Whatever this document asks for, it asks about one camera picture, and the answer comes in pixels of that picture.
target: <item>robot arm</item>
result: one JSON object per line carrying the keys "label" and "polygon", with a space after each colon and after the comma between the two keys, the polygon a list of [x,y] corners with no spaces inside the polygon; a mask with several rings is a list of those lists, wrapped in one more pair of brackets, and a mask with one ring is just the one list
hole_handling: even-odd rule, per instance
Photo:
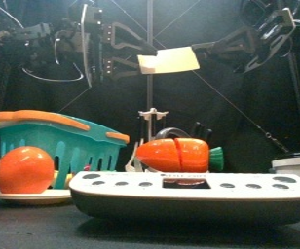
{"label": "robot arm", "polygon": [[243,26],[219,41],[191,45],[195,53],[229,64],[234,72],[245,73],[274,56],[289,39],[295,25],[289,9],[278,10],[259,28]]}

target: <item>white saucer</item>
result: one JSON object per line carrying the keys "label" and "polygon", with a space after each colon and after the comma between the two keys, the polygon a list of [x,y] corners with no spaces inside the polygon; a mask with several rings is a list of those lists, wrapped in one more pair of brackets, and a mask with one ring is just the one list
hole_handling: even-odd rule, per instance
{"label": "white saucer", "polygon": [[46,190],[42,194],[1,194],[0,199],[17,204],[50,205],[71,200],[70,190]]}

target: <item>black curtain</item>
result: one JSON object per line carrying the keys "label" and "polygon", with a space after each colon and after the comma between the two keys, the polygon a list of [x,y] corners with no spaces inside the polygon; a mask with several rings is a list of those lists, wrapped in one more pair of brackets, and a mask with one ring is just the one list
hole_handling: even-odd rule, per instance
{"label": "black curtain", "polygon": [[[104,10],[103,21],[120,22],[146,39],[147,1],[98,2]],[[9,1],[8,8],[23,25],[31,26],[39,22],[58,23],[71,3]],[[242,25],[238,7],[238,0],[154,1],[154,46],[167,49],[222,39]],[[63,78],[71,74],[72,69],[63,67],[47,70],[48,76]],[[144,76],[104,79],[91,89],[86,81],[47,83],[15,67],[3,109],[62,112],[127,134],[130,144],[120,152],[120,170],[136,139],[138,111],[147,111],[146,87]],[[223,147],[226,171],[267,172],[271,159],[282,150],[266,135],[290,151],[300,150],[298,105],[285,56],[275,56],[243,75],[234,74],[229,66],[214,60],[202,61],[199,70],[155,75],[152,91],[154,108],[168,111],[167,126],[188,132],[194,123],[200,122],[213,130],[210,146]]]}

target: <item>toy fruit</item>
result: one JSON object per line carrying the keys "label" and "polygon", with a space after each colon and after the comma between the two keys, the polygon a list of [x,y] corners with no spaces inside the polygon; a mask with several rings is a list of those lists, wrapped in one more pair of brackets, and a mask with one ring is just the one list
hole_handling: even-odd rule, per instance
{"label": "toy fruit", "polygon": [[40,194],[54,179],[54,161],[37,147],[21,146],[0,159],[0,193]]}
{"label": "toy fruit", "polygon": [[136,148],[135,156],[143,164],[163,172],[206,172],[209,170],[209,145],[199,139],[152,140]]}

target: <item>orange tomato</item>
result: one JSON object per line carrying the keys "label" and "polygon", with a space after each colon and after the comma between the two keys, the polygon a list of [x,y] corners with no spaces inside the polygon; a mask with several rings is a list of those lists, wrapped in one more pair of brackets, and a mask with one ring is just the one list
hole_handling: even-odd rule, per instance
{"label": "orange tomato", "polygon": [[21,146],[0,159],[0,193],[40,194],[54,179],[54,161],[37,147]]}

